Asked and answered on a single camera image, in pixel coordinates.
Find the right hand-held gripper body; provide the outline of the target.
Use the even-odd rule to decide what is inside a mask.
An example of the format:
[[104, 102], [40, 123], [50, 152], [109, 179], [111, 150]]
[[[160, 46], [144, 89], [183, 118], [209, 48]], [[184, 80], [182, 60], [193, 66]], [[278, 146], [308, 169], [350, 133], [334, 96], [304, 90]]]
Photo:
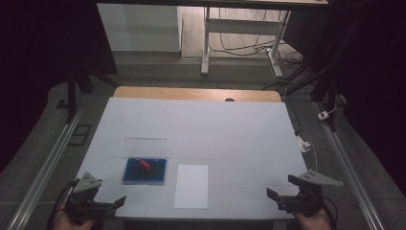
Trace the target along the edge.
[[304, 215], [314, 215], [324, 205], [322, 186], [343, 186], [342, 181], [330, 178], [319, 172], [308, 170], [297, 176], [302, 181], [299, 192], [296, 195], [279, 195], [276, 203], [280, 210], [288, 214], [303, 213]]

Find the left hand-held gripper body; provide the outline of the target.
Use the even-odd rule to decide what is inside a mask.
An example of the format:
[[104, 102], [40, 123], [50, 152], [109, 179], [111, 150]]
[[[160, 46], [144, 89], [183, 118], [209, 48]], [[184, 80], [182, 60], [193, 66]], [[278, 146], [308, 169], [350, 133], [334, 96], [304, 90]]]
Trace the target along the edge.
[[89, 172], [78, 181], [65, 203], [65, 212], [72, 220], [107, 219], [115, 216], [115, 203], [95, 201], [101, 185], [102, 181]]

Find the blue box with clear lid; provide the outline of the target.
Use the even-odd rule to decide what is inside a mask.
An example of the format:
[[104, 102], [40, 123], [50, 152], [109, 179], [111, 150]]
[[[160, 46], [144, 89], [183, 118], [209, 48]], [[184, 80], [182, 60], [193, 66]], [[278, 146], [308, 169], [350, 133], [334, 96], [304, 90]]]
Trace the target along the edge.
[[[156, 138], [125, 138], [127, 161], [124, 184], [164, 184], [167, 169], [167, 140]], [[148, 172], [140, 164], [145, 160], [151, 167]]]

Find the person's right hand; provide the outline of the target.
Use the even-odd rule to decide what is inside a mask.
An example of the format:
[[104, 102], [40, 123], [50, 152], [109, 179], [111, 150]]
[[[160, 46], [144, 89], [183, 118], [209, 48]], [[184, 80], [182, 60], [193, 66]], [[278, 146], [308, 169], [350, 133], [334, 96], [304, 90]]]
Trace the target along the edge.
[[302, 213], [293, 213], [293, 217], [299, 222], [303, 230], [332, 230], [327, 213], [320, 209], [311, 217]]

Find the person's left hand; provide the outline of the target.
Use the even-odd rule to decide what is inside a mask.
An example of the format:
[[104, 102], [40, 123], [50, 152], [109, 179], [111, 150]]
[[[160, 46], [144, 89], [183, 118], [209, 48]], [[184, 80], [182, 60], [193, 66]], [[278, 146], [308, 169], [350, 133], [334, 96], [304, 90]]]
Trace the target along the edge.
[[54, 214], [52, 221], [53, 230], [92, 230], [93, 225], [97, 222], [95, 219], [88, 219], [82, 224], [76, 224], [64, 211], [65, 205], [62, 204], [59, 212]]

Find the white plug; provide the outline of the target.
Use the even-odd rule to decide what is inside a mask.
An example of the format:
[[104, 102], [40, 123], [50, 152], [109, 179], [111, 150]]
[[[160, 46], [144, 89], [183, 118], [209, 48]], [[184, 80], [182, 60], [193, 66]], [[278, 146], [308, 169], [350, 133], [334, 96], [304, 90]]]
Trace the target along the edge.
[[318, 114], [318, 119], [319, 119], [320, 121], [326, 120], [326, 119], [329, 117], [329, 115], [332, 114], [335, 110], [336, 110], [336, 108], [333, 108], [333, 109], [330, 110], [330, 111], [322, 111], [322, 112], [320, 112], [320, 113]]

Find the white paper sheet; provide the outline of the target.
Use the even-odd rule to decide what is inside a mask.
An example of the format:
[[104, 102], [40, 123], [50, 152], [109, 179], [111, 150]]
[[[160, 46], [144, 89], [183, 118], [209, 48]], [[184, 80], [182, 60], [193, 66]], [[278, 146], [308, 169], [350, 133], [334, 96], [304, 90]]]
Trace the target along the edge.
[[208, 208], [207, 165], [179, 165], [174, 196], [175, 209]]

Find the black metal stand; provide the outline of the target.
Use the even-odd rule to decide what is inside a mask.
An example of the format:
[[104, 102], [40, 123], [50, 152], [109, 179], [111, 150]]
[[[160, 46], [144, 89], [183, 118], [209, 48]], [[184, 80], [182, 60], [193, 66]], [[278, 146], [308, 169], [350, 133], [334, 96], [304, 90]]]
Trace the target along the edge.
[[335, 32], [331, 32], [331, 37], [327, 45], [314, 57], [308, 59], [311, 66], [316, 66], [316, 72], [310, 77], [306, 77], [298, 84], [288, 87], [286, 94], [290, 95], [305, 86], [316, 82], [315, 88], [310, 94], [313, 102], [320, 102], [324, 96], [327, 96], [327, 109], [329, 111], [325, 122], [332, 131], [335, 131], [334, 111], [336, 109], [336, 71], [339, 61], [346, 51], [352, 38], [352, 24], [339, 23], [335, 27]]
[[94, 86], [90, 77], [94, 76], [104, 83], [112, 86], [114, 89], [120, 85], [103, 74], [101, 71], [96, 70], [88, 64], [78, 64], [71, 68], [67, 77], [68, 85], [68, 116], [66, 123], [70, 124], [77, 112], [76, 88], [78, 87], [82, 93], [90, 94], [93, 92]]

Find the white table cover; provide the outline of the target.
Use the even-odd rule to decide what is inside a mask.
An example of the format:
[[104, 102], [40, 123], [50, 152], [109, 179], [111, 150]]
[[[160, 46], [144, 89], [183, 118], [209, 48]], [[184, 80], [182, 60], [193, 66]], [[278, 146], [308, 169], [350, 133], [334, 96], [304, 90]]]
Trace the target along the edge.
[[[161, 185], [125, 185], [125, 138], [167, 140]], [[175, 209], [179, 165], [207, 165], [208, 208]], [[306, 170], [283, 103], [112, 98], [79, 168], [101, 180], [96, 199], [126, 201], [129, 219], [285, 219], [266, 195], [298, 190], [287, 181]]]

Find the wooden table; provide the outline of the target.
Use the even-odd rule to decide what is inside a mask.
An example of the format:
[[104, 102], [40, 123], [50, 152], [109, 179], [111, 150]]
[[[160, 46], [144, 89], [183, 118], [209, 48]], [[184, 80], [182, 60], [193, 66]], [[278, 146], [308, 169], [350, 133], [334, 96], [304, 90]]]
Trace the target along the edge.
[[120, 86], [114, 98], [280, 103], [276, 91]]

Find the white panel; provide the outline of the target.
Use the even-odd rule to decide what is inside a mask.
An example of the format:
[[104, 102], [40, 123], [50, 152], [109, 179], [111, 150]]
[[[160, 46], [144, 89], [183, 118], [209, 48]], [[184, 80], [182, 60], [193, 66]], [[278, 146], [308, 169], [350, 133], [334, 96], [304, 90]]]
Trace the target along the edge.
[[113, 51], [181, 51], [178, 7], [99, 3], [98, 10]]

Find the aluminium rail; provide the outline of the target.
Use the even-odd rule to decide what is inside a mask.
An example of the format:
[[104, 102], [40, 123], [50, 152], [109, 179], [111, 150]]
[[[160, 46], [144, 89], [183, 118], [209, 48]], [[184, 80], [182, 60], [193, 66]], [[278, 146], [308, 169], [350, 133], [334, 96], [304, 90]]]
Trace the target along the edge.
[[384, 219], [378, 212], [380, 186], [377, 182], [382, 167], [377, 158], [366, 146], [360, 136], [348, 124], [341, 107], [330, 114], [334, 119], [334, 129], [327, 122], [321, 122], [334, 158], [328, 169], [344, 178], [344, 187], [327, 194], [336, 203], [339, 211], [340, 230], [388, 230]]
[[14, 216], [11, 219], [6, 230], [24, 230], [30, 219], [36, 204], [42, 196], [47, 183], [49, 182], [56, 165], [64, 152], [67, 143], [72, 136], [75, 127], [83, 113], [84, 105], [82, 104], [77, 112], [73, 115], [71, 121], [65, 124], [63, 130], [59, 133], [56, 143], [48, 152], [39, 172], [36, 174], [28, 192], [25, 194], [22, 202], [18, 206]]

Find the black floor frame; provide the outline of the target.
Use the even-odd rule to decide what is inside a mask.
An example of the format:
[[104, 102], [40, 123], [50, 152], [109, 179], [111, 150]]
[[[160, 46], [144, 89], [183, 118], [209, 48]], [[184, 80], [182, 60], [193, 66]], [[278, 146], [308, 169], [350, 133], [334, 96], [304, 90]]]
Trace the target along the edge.
[[71, 135], [69, 146], [83, 147], [89, 137], [91, 125], [77, 125]]

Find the white desk frame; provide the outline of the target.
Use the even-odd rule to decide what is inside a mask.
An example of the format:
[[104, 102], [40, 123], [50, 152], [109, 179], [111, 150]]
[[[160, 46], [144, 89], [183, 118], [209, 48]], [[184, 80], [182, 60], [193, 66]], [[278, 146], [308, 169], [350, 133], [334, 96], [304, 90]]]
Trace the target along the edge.
[[282, 69], [278, 63], [277, 52], [281, 44], [282, 35], [289, 18], [290, 11], [282, 11], [282, 17], [277, 21], [258, 21], [242, 19], [211, 18], [211, 8], [204, 10], [204, 43], [202, 49], [201, 75], [209, 74], [209, 38], [210, 34], [232, 35], [272, 35], [275, 40], [270, 48], [265, 50], [271, 62], [271, 69], [275, 77], [282, 76]]

